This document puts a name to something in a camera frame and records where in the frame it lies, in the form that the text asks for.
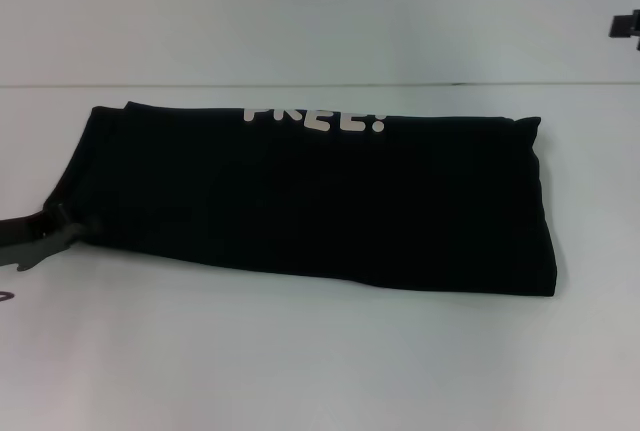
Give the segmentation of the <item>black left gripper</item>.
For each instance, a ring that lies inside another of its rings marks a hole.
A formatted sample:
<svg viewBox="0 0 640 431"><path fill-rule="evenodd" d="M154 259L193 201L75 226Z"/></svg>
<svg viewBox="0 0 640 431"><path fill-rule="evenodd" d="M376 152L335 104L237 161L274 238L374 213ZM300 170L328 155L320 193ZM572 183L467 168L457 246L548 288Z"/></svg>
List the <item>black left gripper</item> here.
<svg viewBox="0 0 640 431"><path fill-rule="evenodd" d="M97 216L76 219L62 203L29 216L2 220L1 265L16 265L23 272L100 233Z"/></svg>

